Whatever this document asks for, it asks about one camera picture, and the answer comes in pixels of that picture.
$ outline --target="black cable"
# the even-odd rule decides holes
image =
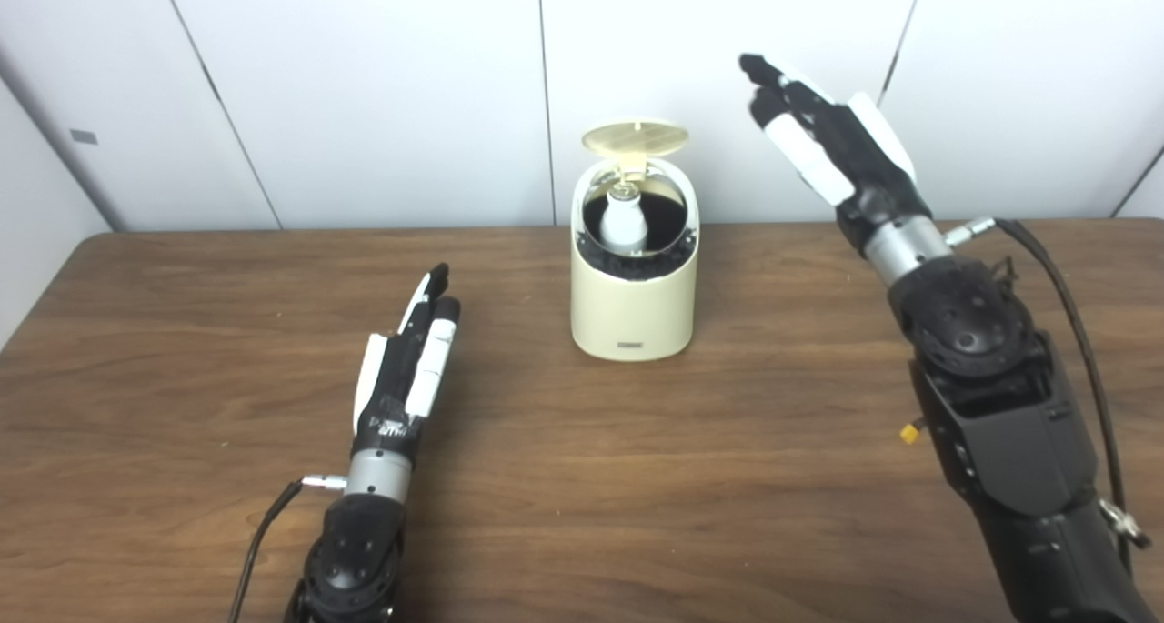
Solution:
[[[230,606],[230,614],[227,615],[227,623],[237,623],[239,614],[242,611],[242,599],[247,596],[247,586],[250,583],[250,572],[255,568],[255,559],[258,557],[258,544],[263,541],[263,534],[271,526],[271,522],[288,507],[291,498],[296,497],[303,489],[303,480],[296,480],[283,489],[279,497],[275,498],[271,508],[267,510],[263,521],[255,529],[255,537],[250,540],[250,550],[247,551],[247,559],[242,562],[242,574],[239,576],[239,588],[234,592],[234,604]]]
[[[1079,317],[1079,310],[1076,307],[1076,302],[1071,296],[1067,283],[1063,279],[1055,262],[1051,261],[1051,254],[1048,253],[1046,247],[1043,247],[1038,242],[1038,239],[1035,238],[1035,234],[1031,234],[1025,226],[1018,221],[1005,220],[1005,218],[998,218],[995,222],[999,229],[1010,235],[1020,246],[1025,247],[1027,252],[1038,263],[1042,263],[1043,270],[1046,271],[1048,277],[1051,278],[1051,283],[1055,284],[1055,291],[1058,292],[1059,300],[1063,302],[1063,309],[1067,313],[1067,320],[1071,321],[1071,330],[1074,332],[1076,341],[1079,344],[1079,354],[1083,355],[1084,366],[1087,367],[1087,381],[1091,382],[1092,396],[1095,399],[1095,411],[1099,413],[1099,429],[1103,437],[1103,453],[1107,458],[1107,479],[1112,486],[1112,501],[1121,511],[1127,512],[1128,505],[1123,494],[1123,472],[1120,469],[1120,453],[1115,445],[1115,431],[1112,426],[1112,412],[1107,404],[1107,394],[1103,391],[1103,382],[1099,376],[1099,366],[1095,363],[1095,354],[1092,351],[1091,341],[1087,340],[1087,331],[1084,330],[1084,321]],[[1123,534],[1117,534],[1116,543],[1120,548],[1120,561],[1122,561],[1123,568],[1130,576],[1131,551],[1128,539]]]

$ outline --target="beige container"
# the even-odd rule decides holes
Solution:
[[[691,340],[700,215],[695,189],[658,160],[687,133],[665,122],[629,121],[591,130],[587,147],[606,157],[577,180],[570,208],[570,327],[580,348],[604,360],[667,357]],[[612,189],[640,192],[646,247],[604,245],[601,221]]]

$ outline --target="metal clip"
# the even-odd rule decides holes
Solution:
[[[1103,518],[1107,519],[1107,524],[1112,528],[1113,532],[1121,537],[1127,537],[1140,550],[1152,545],[1151,538],[1144,534],[1140,525],[1136,525],[1136,519],[1131,518],[1130,514],[1124,512],[1103,498],[1099,500],[1099,509],[1103,512]]]

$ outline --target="small gray label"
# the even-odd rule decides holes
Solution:
[[[77,143],[92,143],[97,146],[97,135],[91,133],[91,130],[69,130],[72,135],[73,141]]]

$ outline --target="open lid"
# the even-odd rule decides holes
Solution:
[[[598,126],[582,135],[582,146],[596,155],[618,160],[624,179],[643,179],[647,157],[662,157],[687,143],[687,130],[672,122],[631,119]]]

